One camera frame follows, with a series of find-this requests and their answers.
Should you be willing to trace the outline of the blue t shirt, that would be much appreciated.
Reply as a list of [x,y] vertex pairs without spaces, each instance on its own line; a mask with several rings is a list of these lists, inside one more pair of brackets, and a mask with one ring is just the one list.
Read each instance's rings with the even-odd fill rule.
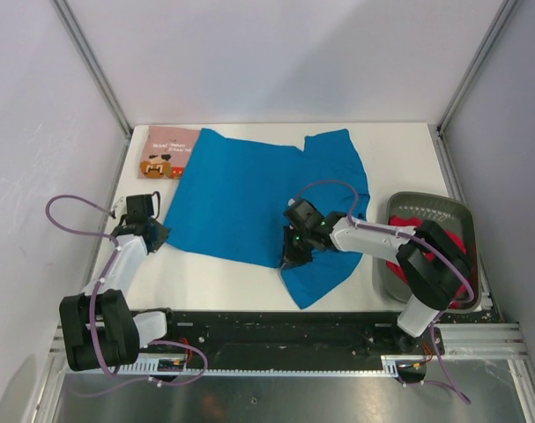
[[172,247],[277,269],[290,198],[322,214],[367,213],[368,177],[346,129],[307,136],[303,148],[203,129],[165,217]]

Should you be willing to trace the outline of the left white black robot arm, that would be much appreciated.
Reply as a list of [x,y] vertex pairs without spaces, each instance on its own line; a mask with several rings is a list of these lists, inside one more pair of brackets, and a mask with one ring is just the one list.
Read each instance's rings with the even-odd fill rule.
[[167,322],[165,311],[133,313],[125,299],[140,265],[169,236],[159,215],[159,192],[129,196],[114,230],[96,234],[112,243],[108,262],[99,277],[59,305],[72,370],[100,369],[111,375],[119,367],[135,363],[139,350],[149,343],[164,353],[178,346],[180,331]]

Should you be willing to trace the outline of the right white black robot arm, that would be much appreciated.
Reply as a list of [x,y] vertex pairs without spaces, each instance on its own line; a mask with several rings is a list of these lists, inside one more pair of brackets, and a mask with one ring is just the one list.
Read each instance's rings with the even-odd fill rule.
[[453,302],[475,299],[468,280],[471,259],[432,220],[389,226],[343,212],[324,216],[306,199],[291,199],[284,216],[289,224],[284,227],[283,270],[312,262],[316,251],[360,253],[402,269],[411,297],[391,332],[391,342],[401,353],[420,347],[425,329]]

